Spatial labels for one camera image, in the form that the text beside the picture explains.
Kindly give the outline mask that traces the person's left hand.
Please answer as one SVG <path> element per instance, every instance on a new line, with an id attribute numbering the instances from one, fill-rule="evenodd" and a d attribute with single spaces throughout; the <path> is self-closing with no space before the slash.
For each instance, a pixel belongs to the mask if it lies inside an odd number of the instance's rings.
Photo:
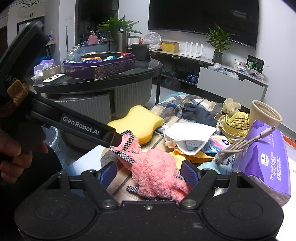
<path id="1" fill-rule="evenodd" d="M 20 144 L 1 130 L 1 154 L 8 160 L 1 161 L 1 178 L 6 183 L 29 179 L 30 166 L 33 160 L 32 151 L 23 151 Z"/>

